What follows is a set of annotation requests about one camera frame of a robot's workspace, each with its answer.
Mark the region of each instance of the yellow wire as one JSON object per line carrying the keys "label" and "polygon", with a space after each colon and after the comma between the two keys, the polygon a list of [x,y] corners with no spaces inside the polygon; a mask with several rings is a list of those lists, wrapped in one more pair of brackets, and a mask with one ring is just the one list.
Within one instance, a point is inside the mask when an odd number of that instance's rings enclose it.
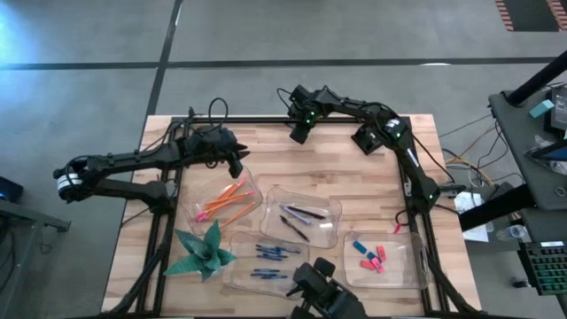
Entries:
{"label": "yellow wire", "polygon": [[480,141],[480,139],[481,139],[483,136],[485,136],[486,134],[492,132],[493,130],[495,130],[495,127],[494,127],[494,126],[492,126],[492,127],[489,128],[485,133],[483,133],[483,134],[481,134],[479,137],[477,137],[477,139],[476,139],[474,142],[472,142],[472,143],[469,145],[469,147],[467,147],[464,151],[462,151],[461,154],[457,155],[457,157],[454,157],[454,158],[452,158],[452,159],[448,159],[448,160],[447,160],[447,164],[451,164],[451,163],[453,163],[453,162],[456,161],[456,160],[462,160],[462,155],[464,155],[464,153],[468,152],[468,151],[472,148],[472,146],[474,146],[478,141]]}
{"label": "yellow wire", "polygon": [[456,161],[456,162],[461,162],[461,163],[463,163],[463,164],[466,164],[466,165],[468,165],[468,166],[470,166],[470,167],[473,167],[473,168],[477,169],[478,172],[480,172],[480,174],[486,179],[486,181],[488,182],[488,184],[489,184],[490,186],[494,186],[493,181],[488,177],[488,175],[486,175],[485,172],[483,172],[482,170],[478,169],[476,166],[474,166],[473,164],[471,164],[469,161],[467,161],[467,160],[465,160],[465,159],[454,159],[454,161]]}

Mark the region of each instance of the table leg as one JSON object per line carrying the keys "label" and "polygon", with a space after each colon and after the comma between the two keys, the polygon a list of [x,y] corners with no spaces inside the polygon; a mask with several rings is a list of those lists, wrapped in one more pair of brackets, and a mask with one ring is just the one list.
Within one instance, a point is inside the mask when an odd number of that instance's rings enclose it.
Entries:
{"label": "table leg", "polygon": [[462,231],[470,230],[530,206],[535,206],[535,201],[528,186],[523,184],[459,215],[461,229]]}

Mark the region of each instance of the white paper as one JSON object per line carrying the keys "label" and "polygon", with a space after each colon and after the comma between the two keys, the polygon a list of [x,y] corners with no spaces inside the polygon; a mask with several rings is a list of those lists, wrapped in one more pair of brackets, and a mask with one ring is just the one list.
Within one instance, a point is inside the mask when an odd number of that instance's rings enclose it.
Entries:
{"label": "white paper", "polygon": [[[457,212],[462,214],[469,209],[480,206],[484,203],[480,194],[473,194],[472,198],[470,193],[467,191],[462,191],[454,198],[454,205],[457,208]],[[486,232],[486,225],[480,225],[472,230],[467,230],[462,233],[462,237],[465,240],[474,240],[488,243],[488,233]]]}

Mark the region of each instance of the blue eraser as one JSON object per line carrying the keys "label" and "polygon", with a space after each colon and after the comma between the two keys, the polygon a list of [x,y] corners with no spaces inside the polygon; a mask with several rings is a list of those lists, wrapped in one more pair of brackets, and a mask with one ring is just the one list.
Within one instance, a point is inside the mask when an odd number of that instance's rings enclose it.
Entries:
{"label": "blue eraser", "polygon": [[357,251],[359,251],[361,253],[366,253],[366,251],[367,251],[366,247],[364,245],[362,245],[361,243],[359,243],[358,241],[354,241],[353,246],[354,246],[354,248],[356,248]]}
{"label": "blue eraser", "polygon": [[555,105],[553,104],[553,102],[549,101],[549,100],[545,100],[541,103],[539,103],[537,106],[535,106],[531,111],[530,111],[530,115],[534,118],[537,119],[538,117],[540,117],[542,114],[545,114],[547,111],[551,110]]}

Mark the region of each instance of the green origami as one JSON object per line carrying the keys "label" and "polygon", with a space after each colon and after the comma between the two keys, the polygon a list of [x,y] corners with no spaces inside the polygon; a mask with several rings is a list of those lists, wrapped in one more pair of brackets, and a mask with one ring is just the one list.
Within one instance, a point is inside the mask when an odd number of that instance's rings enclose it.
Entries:
{"label": "green origami", "polygon": [[214,271],[237,258],[232,253],[219,248],[221,229],[218,221],[214,221],[213,226],[206,231],[205,240],[181,230],[175,230],[175,234],[190,255],[171,265],[164,273],[166,276],[200,271],[205,282]]}

